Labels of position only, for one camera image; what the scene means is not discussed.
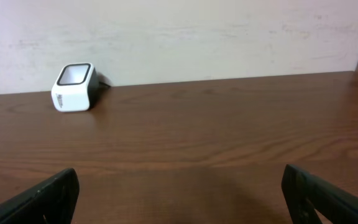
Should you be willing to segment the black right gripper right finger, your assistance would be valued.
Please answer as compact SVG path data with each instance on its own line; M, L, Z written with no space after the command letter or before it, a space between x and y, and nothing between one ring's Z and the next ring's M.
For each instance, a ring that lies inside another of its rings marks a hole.
M282 192L293 223L321 223L322 214L332 223L358 223L358 198L316 175L287 164Z

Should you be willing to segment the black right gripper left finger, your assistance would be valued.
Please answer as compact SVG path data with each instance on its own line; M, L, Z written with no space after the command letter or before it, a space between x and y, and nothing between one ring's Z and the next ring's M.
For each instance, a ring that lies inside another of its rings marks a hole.
M73 168L64 169L0 204L0 223L70 224L80 192Z

